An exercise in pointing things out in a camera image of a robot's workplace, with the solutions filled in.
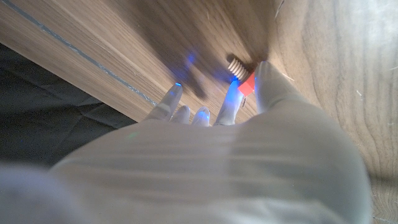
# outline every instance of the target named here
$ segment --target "black cloth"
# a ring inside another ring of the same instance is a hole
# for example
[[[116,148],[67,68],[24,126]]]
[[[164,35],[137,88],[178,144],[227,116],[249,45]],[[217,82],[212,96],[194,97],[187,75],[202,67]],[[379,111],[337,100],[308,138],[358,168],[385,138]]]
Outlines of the black cloth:
[[[0,46],[0,161],[51,166],[135,121]]]

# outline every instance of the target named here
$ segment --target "screw thread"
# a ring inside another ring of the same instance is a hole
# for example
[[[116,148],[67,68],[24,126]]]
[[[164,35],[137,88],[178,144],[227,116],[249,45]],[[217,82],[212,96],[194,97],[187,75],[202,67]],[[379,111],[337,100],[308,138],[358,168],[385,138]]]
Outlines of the screw thread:
[[[242,66],[242,64],[234,58],[228,65],[228,70],[238,78],[239,81],[244,81],[249,72]]]

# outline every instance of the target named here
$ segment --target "blue light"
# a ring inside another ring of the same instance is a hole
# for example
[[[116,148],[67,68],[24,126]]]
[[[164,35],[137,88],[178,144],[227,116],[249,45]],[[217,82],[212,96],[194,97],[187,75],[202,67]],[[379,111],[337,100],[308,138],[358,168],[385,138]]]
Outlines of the blue light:
[[[193,62],[195,61],[195,55],[194,55],[194,54],[190,54],[190,55],[188,56],[188,61],[189,61],[190,63],[193,63]]]

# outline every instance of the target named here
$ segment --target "wooden surface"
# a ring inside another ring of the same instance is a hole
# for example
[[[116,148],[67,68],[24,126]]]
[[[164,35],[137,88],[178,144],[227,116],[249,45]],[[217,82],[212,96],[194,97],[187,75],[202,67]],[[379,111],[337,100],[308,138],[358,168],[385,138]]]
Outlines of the wooden surface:
[[[214,121],[235,54],[268,59],[340,123],[371,177],[375,223],[398,223],[398,2],[12,0],[102,67],[1,4],[0,41],[140,121],[174,82]],[[238,122],[255,114],[251,95]]]

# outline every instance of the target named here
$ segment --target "fingertip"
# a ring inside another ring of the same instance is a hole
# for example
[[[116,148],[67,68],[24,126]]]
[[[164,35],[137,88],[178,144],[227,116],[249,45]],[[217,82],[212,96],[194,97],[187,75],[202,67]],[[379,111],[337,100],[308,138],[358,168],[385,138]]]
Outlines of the fingertip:
[[[175,112],[170,122],[189,124],[190,112],[190,108],[187,105],[184,105]]]
[[[202,106],[194,115],[192,124],[197,126],[209,126],[210,111],[207,107]]]

